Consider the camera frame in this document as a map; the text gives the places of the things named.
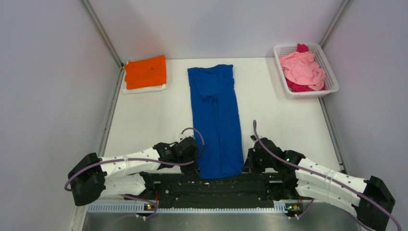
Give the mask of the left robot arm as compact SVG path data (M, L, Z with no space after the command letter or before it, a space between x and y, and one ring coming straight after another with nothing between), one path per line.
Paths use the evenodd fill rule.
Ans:
M64 190L71 192L76 206L116 195L148 199L156 191L151 171L173 167L183 172L195 170L204 148L193 137L186 137L132 154L98 157L90 153L68 173Z

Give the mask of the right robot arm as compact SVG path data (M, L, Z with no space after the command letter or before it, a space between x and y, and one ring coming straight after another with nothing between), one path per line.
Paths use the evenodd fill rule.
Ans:
M282 175L282 182L269 189L273 200L311 198L342 209L361 226L384 231L395 206L395 199L384 181L371 176L368 180L329 169L303 154L283 151L266 137L251 136L243 172L265 173L272 168Z

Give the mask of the blue printed t-shirt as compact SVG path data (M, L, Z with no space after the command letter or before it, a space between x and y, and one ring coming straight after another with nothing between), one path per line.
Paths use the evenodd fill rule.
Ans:
M198 159L203 179L220 179L240 174L244 165L239 109L233 65L193 67L187 70L193 127L205 145Z

